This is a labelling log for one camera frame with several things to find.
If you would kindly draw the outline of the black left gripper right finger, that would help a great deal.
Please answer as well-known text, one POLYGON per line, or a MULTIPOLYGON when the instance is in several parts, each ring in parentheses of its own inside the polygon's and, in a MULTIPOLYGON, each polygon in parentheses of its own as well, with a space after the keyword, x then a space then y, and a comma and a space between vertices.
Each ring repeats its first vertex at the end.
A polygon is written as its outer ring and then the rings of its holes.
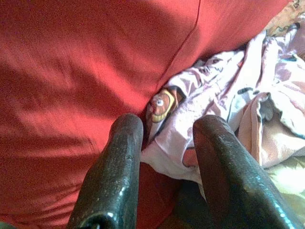
POLYGON ((295 229, 298 219, 227 122, 205 115, 193 140, 207 205, 218 229, 295 229))

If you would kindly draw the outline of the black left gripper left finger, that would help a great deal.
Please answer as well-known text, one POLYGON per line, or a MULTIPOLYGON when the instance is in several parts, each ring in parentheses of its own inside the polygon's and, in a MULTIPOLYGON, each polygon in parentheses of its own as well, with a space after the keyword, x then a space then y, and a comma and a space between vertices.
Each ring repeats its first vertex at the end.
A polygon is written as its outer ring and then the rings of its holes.
POLYGON ((115 120, 106 147, 85 176, 67 228, 136 228, 142 140, 139 117, 124 114, 115 120))

